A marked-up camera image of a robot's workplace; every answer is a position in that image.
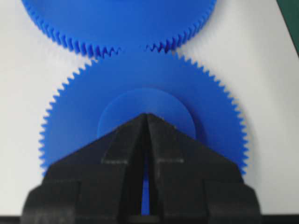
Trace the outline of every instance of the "large gear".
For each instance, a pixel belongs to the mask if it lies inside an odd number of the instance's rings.
[[[244,173],[247,141],[240,112],[224,86],[190,60],[125,52],[93,62],[68,80],[42,125],[43,168],[145,112],[163,117]]]
[[[96,58],[135,47],[175,49],[206,23],[216,0],[22,0],[49,38]]]

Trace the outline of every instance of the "blue spur gear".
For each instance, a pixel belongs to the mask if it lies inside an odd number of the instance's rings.
[[[104,57],[141,47],[175,49],[205,25],[216,0],[22,0],[49,38],[76,53]]]
[[[41,132],[42,167],[140,113],[152,113],[235,162],[244,173],[245,126],[209,71],[178,55],[124,52],[74,73],[58,90]]]

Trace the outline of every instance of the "black plastic part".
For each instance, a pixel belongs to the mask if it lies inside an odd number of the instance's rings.
[[[141,216],[145,157],[150,216]],[[238,167],[175,127],[142,114],[52,164],[22,224],[261,223]]]
[[[20,217],[19,216],[1,216],[0,224],[19,224]]]

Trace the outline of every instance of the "gear teeth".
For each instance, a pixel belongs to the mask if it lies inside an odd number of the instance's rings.
[[[105,54],[108,54],[109,56],[111,55],[112,47],[103,47],[102,50],[100,50],[98,45],[88,45],[85,42],[79,43],[78,40],[74,41],[71,37],[61,34],[59,30],[56,30],[53,26],[45,22],[39,15],[36,15],[36,12],[26,0],[22,0],[22,2],[31,20],[45,35],[48,36],[48,38],[50,38],[53,42],[57,42],[58,45],[68,48],[69,51],[74,50],[76,53],[81,53],[83,56],[88,55],[89,58],[94,56],[97,59],[98,57],[104,58]],[[146,49],[149,48],[151,51],[158,49],[158,52],[164,49],[165,53],[167,53],[170,49],[175,50],[177,47],[180,47],[203,28],[206,21],[209,19],[210,14],[214,10],[215,3],[216,0],[213,0],[208,10],[203,13],[203,15],[198,18],[194,24],[188,27],[187,30],[173,36],[172,38],[147,45]]]
[[[62,86],[63,86],[63,88],[64,88],[64,90],[65,90],[66,87],[67,87],[67,84],[66,84],[66,83],[62,83]]]
[[[51,114],[51,111],[52,111],[52,109],[47,109],[47,110],[46,110],[46,112],[47,112],[48,114]]]
[[[45,139],[42,138],[42,139],[40,139],[38,142],[41,143],[41,144],[44,144],[44,143],[45,143]]]
[[[45,160],[46,159],[46,154],[42,154],[38,157],[40,160]]]
[[[43,119],[48,122],[49,116],[43,116]]]
[[[93,50],[100,49],[99,46],[93,46],[92,44],[89,44],[88,47],[86,47],[85,42],[79,43],[78,40],[73,41],[71,37],[67,37],[65,34],[61,34],[59,30],[56,30],[53,26],[45,22],[39,15],[36,15],[36,12],[26,0],[22,0],[22,2],[31,20],[53,42],[56,42],[58,45],[62,45],[64,48],[69,49],[69,51],[81,53],[83,56],[88,55],[89,58],[93,56],[95,56],[95,58],[98,58],[99,56],[101,56],[100,51]]]

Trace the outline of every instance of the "clamp jaw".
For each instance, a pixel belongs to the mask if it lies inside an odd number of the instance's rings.
[[[258,224],[261,214],[234,163],[142,114],[52,164],[21,217],[21,224],[95,223]]]

